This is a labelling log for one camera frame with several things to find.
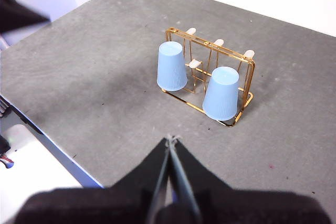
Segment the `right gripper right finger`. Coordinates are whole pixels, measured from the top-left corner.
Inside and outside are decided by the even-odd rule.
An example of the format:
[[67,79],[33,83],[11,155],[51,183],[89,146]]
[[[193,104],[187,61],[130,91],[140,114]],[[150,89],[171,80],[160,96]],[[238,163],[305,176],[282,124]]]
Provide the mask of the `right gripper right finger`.
[[331,223],[314,198],[289,191],[231,188],[177,138],[171,140],[171,155],[200,223]]

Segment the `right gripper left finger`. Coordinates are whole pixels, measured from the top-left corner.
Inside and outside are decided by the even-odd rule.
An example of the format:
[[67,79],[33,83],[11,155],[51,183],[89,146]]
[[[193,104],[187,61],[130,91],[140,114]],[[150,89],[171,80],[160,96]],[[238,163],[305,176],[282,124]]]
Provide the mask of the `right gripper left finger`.
[[162,139],[148,156],[113,186],[59,188],[34,194],[16,223],[144,223],[165,158]]

